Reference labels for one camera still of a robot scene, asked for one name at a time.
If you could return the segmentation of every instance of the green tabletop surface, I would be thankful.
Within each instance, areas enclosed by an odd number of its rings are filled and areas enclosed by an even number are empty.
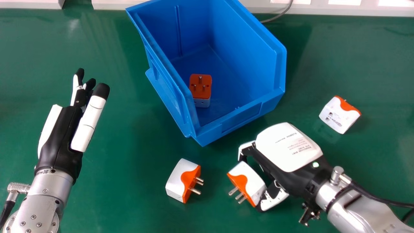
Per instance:
[[[337,232],[326,214],[300,225],[300,199],[261,214],[228,196],[238,146],[284,121],[370,192],[414,202],[414,18],[285,15],[266,27],[288,51],[285,95],[274,111],[202,148],[182,135],[146,78],[144,46],[125,11],[71,0],[63,10],[0,10],[0,201],[10,182],[32,182],[49,110],[70,103],[83,67],[111,93],[62,233]],[[362,112],[344,135],[318,118],[334,95]],[[165,192],[180,158],[201,165],[205,180],[187,204]]]

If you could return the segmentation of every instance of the robotic arm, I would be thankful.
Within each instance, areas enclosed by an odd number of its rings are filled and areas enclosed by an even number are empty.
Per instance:
[[[53,105],[39,139],[38,163],[31,185],[10,183],[0,217],[3,233],[56,233],[72,185],[82,167],[83,152],[95,131],[109,95],[109,86],[96,80],[82,83],[84,70],[73,77],[70,106]],[[9,215],[18,194],[27,194]]]
[[[289,123],[273,125],[258,134],[256,141],[239,148],[238,160],[252,156],[272,180],[256,209],[264,212],[289,195],[305,200],[299,222],[308,226],[327,212],[328,220],[342,233],[414,233],[387,204],[414,208],[373,196],[341,167],[332,168],[320,147]]]

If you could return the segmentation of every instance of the plug pin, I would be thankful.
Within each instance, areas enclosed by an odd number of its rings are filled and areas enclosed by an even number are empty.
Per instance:
[[[239,204],[243,203],[246,200],[245,197],[243,197],[242,199],[240,199],[240,201],[238,201]]]
[[[233,195],[237,190],[238,190],[237,187],[235,187],[234,189],[230,190],[229,196]]]
[[[240,193],[239,195],[236,196],[236,200],[239,200],[242,196],[243,196],[243,193]]]
[[[196,193],[196,194],[198,194],[198,195],[200,195],[201,194],[201,192],[199,191],[199,190],[197,190],[197,189],[190,189],[193,193]]]

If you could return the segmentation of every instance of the blue storage bin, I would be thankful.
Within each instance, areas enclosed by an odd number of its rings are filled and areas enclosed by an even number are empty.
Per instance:
[[[151,0],[126,9],[144,42],[148,79],[185,137],[205,146],[272,111],[285,91],[285,47],[237,0]],[[212,76],[196,108],[193,73]]]

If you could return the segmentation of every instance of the bolt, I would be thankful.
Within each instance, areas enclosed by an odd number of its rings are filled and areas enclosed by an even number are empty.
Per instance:
[[[339,184],[339,176],[342,175],[344,173],[344,169],[340,166],[335,166],[334,170],[332,171],[331,174],[331,179],[330,182],[333,185],[338,185]]]

